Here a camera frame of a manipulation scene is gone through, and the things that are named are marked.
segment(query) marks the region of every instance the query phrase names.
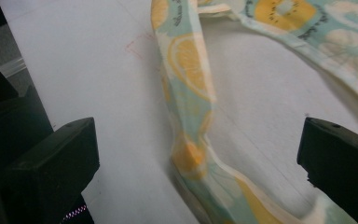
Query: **table surface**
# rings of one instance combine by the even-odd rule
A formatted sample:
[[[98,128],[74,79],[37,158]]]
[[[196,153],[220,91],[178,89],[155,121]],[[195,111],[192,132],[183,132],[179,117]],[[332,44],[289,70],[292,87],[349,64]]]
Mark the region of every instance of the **table surface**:
[[[55,130],[94,117],[101,168],[83,195],[95,223],[197,223],[179,194],[150,0],[0,0]],[[218,98],[220,159],[305,216],[317,192],[296,164],[306,116],[358,133],[358,97],[280,43],[201,21]]]

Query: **white table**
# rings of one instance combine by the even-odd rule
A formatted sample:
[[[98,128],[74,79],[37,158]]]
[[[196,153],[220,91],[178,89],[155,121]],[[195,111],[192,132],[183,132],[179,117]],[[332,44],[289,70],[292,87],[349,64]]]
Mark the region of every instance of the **white table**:
[[[54,129],[96,120],[101,168],[83,192],[97,224],[197,223],[173,184],[150,0],[0,0]],[[267,37],[203,20],[219,157],[302,217],[315,189],[296,164],[304,118],[358,133],[358,98]]]

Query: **gray floor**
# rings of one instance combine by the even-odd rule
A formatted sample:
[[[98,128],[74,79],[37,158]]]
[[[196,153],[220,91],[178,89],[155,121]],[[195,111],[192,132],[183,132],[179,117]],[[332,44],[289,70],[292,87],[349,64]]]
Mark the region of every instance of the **gray floor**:
[[[0,66],[20,57],[21,53],[8,25],[0,27]],[[34,85],[27,69],[8,77],[7,80],[19,92],[20,96],[26,93],[30,85]]]

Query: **white tabletop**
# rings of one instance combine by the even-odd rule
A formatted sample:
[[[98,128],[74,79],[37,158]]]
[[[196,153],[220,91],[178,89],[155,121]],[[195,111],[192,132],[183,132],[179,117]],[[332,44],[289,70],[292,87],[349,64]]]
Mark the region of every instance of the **white tabletop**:
[[[101,168],[83,192],[95,223],[197,223],[175,188],[150,0],[0,0],[55,130],[94,117]],[[358,97],[235,21],[202,20],[218,156],[297,217],[316,190],[296,164],[306,116],[358,133]]]

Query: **patterned fabric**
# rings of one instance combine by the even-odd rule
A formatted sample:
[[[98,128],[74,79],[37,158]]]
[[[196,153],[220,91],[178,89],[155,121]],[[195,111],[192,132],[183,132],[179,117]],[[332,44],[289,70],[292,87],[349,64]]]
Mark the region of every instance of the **patterned fabric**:
[[[199,13],[236,18],[358,94],[358,1],[153,0],[151,16],[175,134],[172,162],[212,223],[356,223],[324,194],[308,216],[293,217],[215,156],[206,136],[215,94]]]

